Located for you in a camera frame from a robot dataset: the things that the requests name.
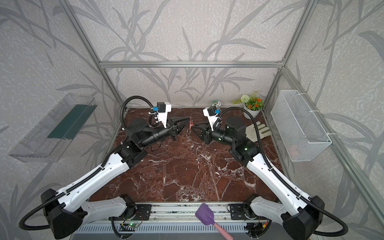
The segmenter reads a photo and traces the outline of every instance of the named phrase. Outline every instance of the metal rail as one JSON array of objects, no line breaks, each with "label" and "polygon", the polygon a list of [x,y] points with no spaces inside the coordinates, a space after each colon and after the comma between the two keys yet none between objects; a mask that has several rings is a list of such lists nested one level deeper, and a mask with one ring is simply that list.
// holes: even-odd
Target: metal rail
[{"label": "metal rail", "polygon": [[101,61],[102,68],[279,68],[278,61]]},{"label": "metal rail", "polygon": [[[301,35],[304,32],[305,27],[307,26],[307,24],[308,24],[308,22],[312,16],[312,13],[316,7],[317,2],[318,2],[318,0],[309,0],[307,5],[305,6],[303,14],[301,15],[300,21],[296,27],[296,30],[292,36],[292,39],[288,45],[287,51],[284,54],[284,57],[282,60],[282,62],[283,62],[282,66],[283,67],[287,65],[289,59],[291,58],[293,50],[295,49],[297,43],[299,42]],[[271,85],[271,88],[269,89],[269,92],[268,92],[266,99],[265,99],[265,105],[267,105],[268,101],[270,100],[270,98],[272,96],[272,93],[274,92],[274,90],[276,88],[276,85],[278,83],[278,78],[281,75],[280,70],[281,70],[281,68],[277,72],[275,79],[273,80],[273,83]]]},{"label": "metal rail", "polygon": [[67,16],[69,22],[72,24],[77,36],[80,38],[81,42],[83,43],[93,63],[98,69],[101,77],[104,79],[105,83],[107,84],[108,88],[111,90],[113,96],[116,98],[119,104],[122,104],[122,99],[120,98],[111,79],[109,78],[105,70],[99,65],[100,61],[99,61],[99,58],[97,57],[96,51],[93,49],[90,40],[85,34],[85,31],[81,26],[79,20],[77,19],[76,14],[74,13],[71,7],[71,4],[68,2],[68,0],[58,0],[58,2],[60,3],[60,7],[62,8],[64,14]]}]

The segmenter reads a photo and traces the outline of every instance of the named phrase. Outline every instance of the gray wall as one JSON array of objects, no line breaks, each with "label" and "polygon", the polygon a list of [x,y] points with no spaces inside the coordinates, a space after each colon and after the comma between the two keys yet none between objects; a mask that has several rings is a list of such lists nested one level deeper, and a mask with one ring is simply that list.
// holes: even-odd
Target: gray wall
[{"label": "gray wall", "polygon": [[[99,164],[117,127],[112,93],[55,1],[0,1],[0,239],[53,239],[18,221],[58,189]],[[98,105],[56,163],[23,163],[8,152],[67,93],[94,96]],[[42,213],[30,224],[45,225]]]},{"label": "gray wall", "polygon": [[[288,62],[288,68],[382,196],[383,24],[383,1],[319,1]],[[283,89],[291,87],[281,78],[275,96]],[[281,140],[278,145],[284,149]],[[348,224],[350,232],[339,239],[384,239],[384,229],[330,148],[309,162],[292,163],[285,152],[284,162],[300,188],[319,195],[326,210]],[[325,219],[319,229],[334,231],[339,225]]]},{"label": "gray wall", "polygon": [[[70,0],[103,61],[278,61],[307,0]],[[123,98],[231,105],[266,95],[276,69],[109,69]],[[143,105],[142,101],[134,102]]]}]

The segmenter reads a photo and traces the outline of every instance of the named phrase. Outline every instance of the white wire mesh basket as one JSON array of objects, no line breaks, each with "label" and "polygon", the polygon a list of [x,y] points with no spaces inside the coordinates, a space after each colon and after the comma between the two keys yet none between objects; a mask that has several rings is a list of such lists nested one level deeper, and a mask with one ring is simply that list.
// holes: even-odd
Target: white wire mesh basket
[{"label": "white wire mesh basket", "polygon": [[332,143],[297,90],[281,90],[271,115],[293,162],[310,161]]}]

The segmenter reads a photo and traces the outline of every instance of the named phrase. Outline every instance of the transparent acrylic shelf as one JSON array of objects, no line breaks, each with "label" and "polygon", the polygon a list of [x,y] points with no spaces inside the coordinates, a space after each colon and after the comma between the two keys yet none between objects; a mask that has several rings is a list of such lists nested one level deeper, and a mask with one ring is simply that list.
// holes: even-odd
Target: transparent acrylic shelf
[{"label": "transparent acrylic shelf", "polygon": [[97,105],[68,93],[10,152],[23,162],[57,162]]}]

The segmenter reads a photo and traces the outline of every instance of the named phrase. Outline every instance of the marble tabletop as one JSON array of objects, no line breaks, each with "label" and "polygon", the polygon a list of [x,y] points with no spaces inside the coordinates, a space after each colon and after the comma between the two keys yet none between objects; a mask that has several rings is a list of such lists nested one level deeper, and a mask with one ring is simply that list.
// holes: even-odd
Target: marble tabletop
[{"label": "marble tabletop", "polygon": [[[225,113],[223,124],[231,115],[241,116],[246,126],[251,124],[240,111]],[[168,114],[168,117],[184,116],[192,116],[195,124],[207,121],[202,108],[173,108]],[[148,109],[128,110],[126,124],[134,118],[148,119]],[[256,120],[265,123],[262,113]],[[125,132],[121,131],[114,146],[124,138]],[[270,161],[282,171],[271,136],[262,139],[262,146]],[[148,148],[148,155],[139,164],[111,180],[90,201],[128,194],[135,202],[241,202],[254,193],[276,200],[276,195],[236,161],[229,149],[230,146],[215,141],[205,145],[193,132],[188,134],[184,129],[177,141],[167,138]]]}]

